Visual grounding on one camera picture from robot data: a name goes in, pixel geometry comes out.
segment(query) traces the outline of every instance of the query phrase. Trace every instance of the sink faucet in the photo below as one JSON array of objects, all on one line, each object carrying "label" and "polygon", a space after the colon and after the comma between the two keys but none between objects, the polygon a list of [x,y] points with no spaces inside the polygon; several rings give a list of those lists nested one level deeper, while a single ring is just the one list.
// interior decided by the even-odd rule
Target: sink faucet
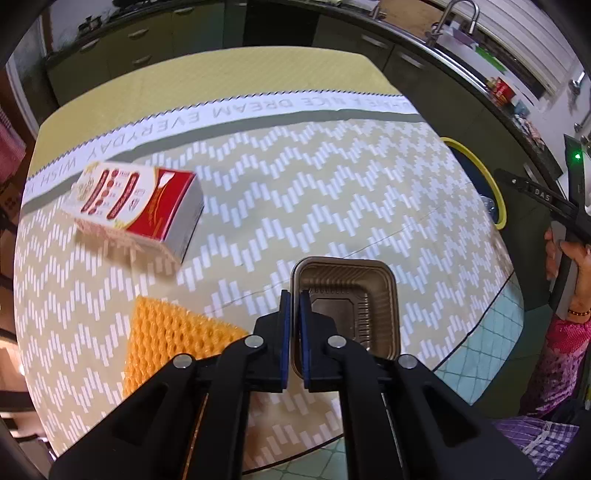
[{"label": "sink faucet", "polygon": [[474,33],[474,28],[476,27],[476,23],[478,22],[478,16],[480,16],[480,8],[478,8],[478,5],[473,0],[451,0],[447,4],[446,9],[443,11],[443,15],[441,16],[441,20],[437,24],[437,27],[435,28],[435,30],[433,32],[427,33],[427,46],[428,47],[435,46],[435,43],[437,43],[437,39],[439,38],[439,35],[441,35],[441,29],[443,28],[443,25],[445,25],[445,20],[447,20],[447,17],[451,13],[454,5],[458,4],[460,2],[468,2],[469,4],[472,4],[472,6],[474,7],[474,15],[472,15],[472,20],[470,20],[470,29],[468,30],[468,34],[472,35]]}]

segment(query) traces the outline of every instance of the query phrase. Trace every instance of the cabinet handle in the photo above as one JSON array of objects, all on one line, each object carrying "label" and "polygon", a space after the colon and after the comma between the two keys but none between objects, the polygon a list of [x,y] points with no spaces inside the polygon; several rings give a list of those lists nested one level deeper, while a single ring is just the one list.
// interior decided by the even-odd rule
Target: cabinet handle
[{"label": "cabinet handle", "polygon": [[150,30],[150,29],[149,28],[142,28],[141,30],[138,30],[137,32],[129,33],[127,35],[127,38],[135,40],[136,38],[143,37],[144,35],[146,35],[146,33],[148,33],[148,30]]},{"label": "cabinet handle", "polygon": [[423,64],[417,60],[415,60],[414,58],[412,58],[410,55],[406,55],[405,53],[402,53],[401,51],[398,52],[398,56],[403,59],[404,61],[409,62],[410,65],[415,66],[418,69],[422,69],[423,68]]},{"label": "cabinet handle", "polygon": [[187,15],[191,13],[193,10],[195,10],[195,7],[177,8],[176,10],[174,10],[174,13],[176,13],[177,15]]},{"label": "cabinet handle", "polygon": [[100,40],[100,38],[96,38],[95,40],[88,42],[86,45],[82,45],[80,47],[79,52],[84,53],[85,51],[90,50],[92,47],[94,47],[99,42],[99,40]]},{"label": "cabinet handle", "polygon": [[388,46],[383,41],[376,40],[375,38],[369,37],[367,35],[361,35],[361,40],[365,40],[366,42],[371,43],[372,45],[375,45],[379,48],[388,48]]},{"label": "cabinet handle", "polygon": [[144,63],[148,63],[151,58],[152,55],[146,55],[145,57],[141,57],[140,59],[134,60],[131,63],[134,65],[134,67],[139,67],[142,66]]}]

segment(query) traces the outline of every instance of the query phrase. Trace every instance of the metal screw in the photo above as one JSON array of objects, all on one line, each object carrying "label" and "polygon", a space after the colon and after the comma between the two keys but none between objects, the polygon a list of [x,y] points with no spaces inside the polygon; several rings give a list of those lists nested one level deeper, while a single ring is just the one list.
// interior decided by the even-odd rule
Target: metal screw
[{"label": "metal screw", "polygon": [[265,341],[258,335],[249,335],[244,339],[244,343],[250,348],[259,348]]},{"label": "metal screw", "polygon": [[347,340],[340,335],[333,335],[329,337],[327,341],[328,344],[334,348],[343,348],[345,345],[347,345]]},{"label": "metal screw", "polygon": [[186,353],[181,353],[180,355],[177,355],[176,357],[174,357],[173,360],[173,365],[176,368],[187,368],[192,363],[193,359],[190,355],[187,355]]},{"label": "metal screw", "polygon": [[412,370],[418,365],[418,360],[409,354],[400,355],[398,358],[398,363],[402,368],[406,368],[407,370]]}]

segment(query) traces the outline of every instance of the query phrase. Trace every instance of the person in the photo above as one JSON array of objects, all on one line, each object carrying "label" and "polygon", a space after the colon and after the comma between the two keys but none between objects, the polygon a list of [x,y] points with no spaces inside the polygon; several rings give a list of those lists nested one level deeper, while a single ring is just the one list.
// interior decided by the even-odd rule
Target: person
[{"label": "person", "polygon": [[[569,462],[580,463],[581,454],[587,457],[576,450],[580,450],[583,443],[588,445],[591,438],[590,413],[571,398],[591,339],[591,247],[565,241],[557,245],[551,229],[546,231],[544,239],[548,280],[558,274],[556,253],[559,247],[579,268],[576,288],[566,318],[554,314],[550,322],[539,360],[521,398],[520,416],[495,420],[494,425],[532,460],[539,477],[553,473],[556,463],[554,470],[562,473],[552,478],[562,478],[565,471],[572,475],[578,468],[568,465]],[[565,453],[568,455],[557,462]],[[586,468],[588,476],[591,465]]]}]

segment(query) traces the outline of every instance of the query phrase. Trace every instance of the red can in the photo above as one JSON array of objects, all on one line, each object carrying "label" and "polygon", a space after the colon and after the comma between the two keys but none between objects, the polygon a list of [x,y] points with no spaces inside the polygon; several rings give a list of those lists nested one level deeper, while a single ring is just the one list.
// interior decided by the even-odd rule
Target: red can
[{"label": "red can", "polygon": [[497,78],[492,94],[499,100],[501,105],[506,105],[515,96],[513,89],[507,85],[500,77]]}]

